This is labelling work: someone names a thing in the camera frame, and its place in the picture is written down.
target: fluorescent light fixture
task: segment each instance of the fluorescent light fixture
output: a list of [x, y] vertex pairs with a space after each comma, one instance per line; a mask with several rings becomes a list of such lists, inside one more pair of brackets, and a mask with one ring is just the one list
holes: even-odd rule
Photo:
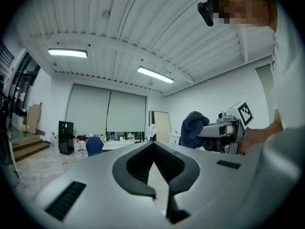
[[142, 66], [140, 66], [138, 68], [138, 72], [142, 73], [142, 74], [146, 74], [146, 75], [149, 75], [151, 77], [154, 77], [154, 78], [157, 78], [159, 80], [162, 80], [162, 81], [165, 81], [167, 83], [173, 83], [175, 80], [172, 79], [172, 78], [169, 78], [165, 75], [162, 75], [160, 73], [157, 73], [156, 71], [152, 71], [152, 70], [149, 70], [149, 69], [146, 69]]
[[48, 52], [50, 55], [53, 56], [72, 56], [72, 57], [80, 57], [80, 58], [88, 57], [87, 51], [78, 50], [78, 49], [50, 48]]

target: stairs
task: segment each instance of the stairs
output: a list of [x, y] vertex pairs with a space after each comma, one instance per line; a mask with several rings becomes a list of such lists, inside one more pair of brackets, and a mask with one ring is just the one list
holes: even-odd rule
[[15, 161], [25, 159], [39, 151], [42, 151], [49, 147], [48, 143], [44, 143], [43, 140], [39, 138], [30, 139], [26, 141], [21, 141], [18, 143], [13, 143], [13, 154]]

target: roller shade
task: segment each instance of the roller shade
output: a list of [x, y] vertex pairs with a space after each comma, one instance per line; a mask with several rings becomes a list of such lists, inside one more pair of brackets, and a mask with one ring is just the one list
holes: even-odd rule
[[107, 117], [107, 132], [143, 132], [146, 98], [112, 92]]
[[74, 85], [66, 121], [74, 123], [77, 135], [105, 135], [110, 91]]

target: office chair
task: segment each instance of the office chair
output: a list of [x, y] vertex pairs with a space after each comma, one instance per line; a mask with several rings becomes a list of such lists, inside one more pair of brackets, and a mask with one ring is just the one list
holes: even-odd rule
[[93, 156], [102, 153], [104, 143], [98, 136], [89, 137], [86, 143], [88, 156]]

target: white marker cube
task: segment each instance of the white marker cube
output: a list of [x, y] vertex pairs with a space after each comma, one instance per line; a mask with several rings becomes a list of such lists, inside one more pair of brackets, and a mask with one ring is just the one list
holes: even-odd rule
[[244, 129], [246, 129], [253, 121], [253, 115], [245, 101], [241, 101], [238, 104], [235, 104], [233, 107], [229, 108], [226, 111], [226, 115], [232, 115], [236, 119], [240, 119]]

